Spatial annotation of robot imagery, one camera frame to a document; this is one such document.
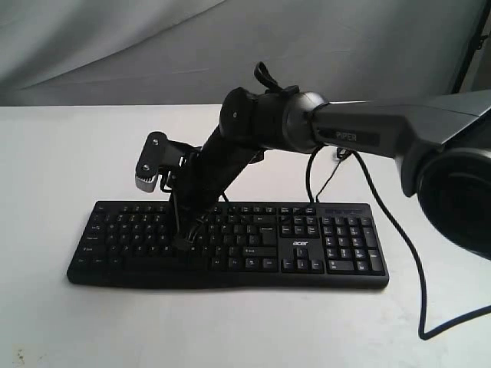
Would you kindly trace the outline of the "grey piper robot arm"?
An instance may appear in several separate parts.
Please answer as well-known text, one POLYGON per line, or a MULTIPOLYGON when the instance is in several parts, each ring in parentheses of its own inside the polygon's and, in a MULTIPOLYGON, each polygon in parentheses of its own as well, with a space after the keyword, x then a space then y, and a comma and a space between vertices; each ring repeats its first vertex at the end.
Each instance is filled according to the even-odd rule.
POLYGON ((257 155, 323 146, 395 161, 405 196, 455 245, 490 256, 490 93, 329 102, 312 92, 228 93, 219 124, 173 185, 179 234, 199 220, 257 155))

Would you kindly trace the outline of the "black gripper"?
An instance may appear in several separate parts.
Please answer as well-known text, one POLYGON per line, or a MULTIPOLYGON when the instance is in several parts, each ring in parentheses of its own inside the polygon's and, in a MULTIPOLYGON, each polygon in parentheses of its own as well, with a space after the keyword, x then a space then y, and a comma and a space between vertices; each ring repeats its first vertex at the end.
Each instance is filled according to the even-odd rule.
POLYGON ((263 158, 263 149, 228 140, 218 128, 199 152, 189 156, 171 185, 176 228, 173 246, 177 251, 189 251, 206 229, 205 216, 187 218, 180 223, 180 214, 202 215, 209 211, 247 165, 263 158))

